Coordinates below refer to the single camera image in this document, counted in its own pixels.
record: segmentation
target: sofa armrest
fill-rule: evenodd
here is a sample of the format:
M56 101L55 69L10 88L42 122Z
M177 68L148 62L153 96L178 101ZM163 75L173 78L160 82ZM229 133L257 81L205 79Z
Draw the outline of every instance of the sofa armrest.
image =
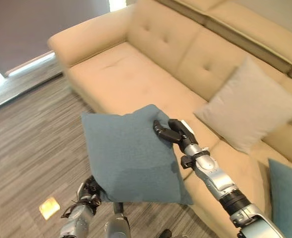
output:
M63 67L70 68L126 40L134 6L61 31L48 40Z

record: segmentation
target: gray carpet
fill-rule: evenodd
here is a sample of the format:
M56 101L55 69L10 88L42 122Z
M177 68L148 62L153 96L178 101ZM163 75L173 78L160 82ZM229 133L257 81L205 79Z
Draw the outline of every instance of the gray carpet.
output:
M90 175L80 114L90 109L63 78L0 108L0 238L57 238L60 215ZM39 205L54 196L61 210L45 221ZM216 238L187 206L125 205L133 238L174 235ZM92 220L90 238L103 237L112 204L103 203Z

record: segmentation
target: throw pillow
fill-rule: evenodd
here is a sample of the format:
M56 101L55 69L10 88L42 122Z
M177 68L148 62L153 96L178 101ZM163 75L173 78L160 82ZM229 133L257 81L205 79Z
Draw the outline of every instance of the throw pillow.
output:
M273 222L292 238L292 168L269 160Z
M153 131L153 121L168 126L168 116L148 105L123 116L83 114L91 172L113 202L192 204L171 143Z
M248 154L254 143L292 119L292 94L247 58L194 114L236 150Z

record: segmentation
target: sofa button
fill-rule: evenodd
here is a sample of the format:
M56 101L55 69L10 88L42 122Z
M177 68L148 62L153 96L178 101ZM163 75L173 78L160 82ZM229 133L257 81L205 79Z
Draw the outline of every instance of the sofa button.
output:
M168 37L167 36L164 37L164 42L168 43Z
M144 30L145 30L145 31L149 31L149 30L150 30L149 25L144 25Z
M211 66L210 66L209 64L205 64L205 65L203 66L203 68L204 68L206 71L210 71Z

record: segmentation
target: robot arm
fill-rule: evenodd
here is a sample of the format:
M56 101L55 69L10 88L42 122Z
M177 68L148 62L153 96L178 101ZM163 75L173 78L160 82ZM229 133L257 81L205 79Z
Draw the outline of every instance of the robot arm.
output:
M61 229L60 238L87 237L90 220L101 204L100 191L101 188L93 176L81 184L76 193L78 201L67 208L61 216L61 218L68 218L68 220Z
M184 169L192 168L204 181L212 195L221 203L230 216L230 220L241 228L239 238L284 238L279 229L250 203L232 179L219 167L210 156L208 148L200 148L194 135L176 119L169 120L170 129L164 128L156 120L154 131L165 140L177 143L186 155L181 158Z

